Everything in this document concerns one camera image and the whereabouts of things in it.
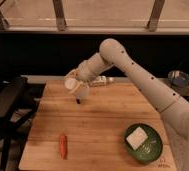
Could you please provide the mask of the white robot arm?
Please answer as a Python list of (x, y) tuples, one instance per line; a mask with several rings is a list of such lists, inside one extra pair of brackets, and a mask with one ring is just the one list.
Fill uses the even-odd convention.
[(188, 140), (182, 171), (189, 171), (189, 102), (130, 58), (115, 39), (101, 42), (99, 52), (77, 67), (77, 79), (94, 80), (111, 67), (120, 69), (179, 135)]

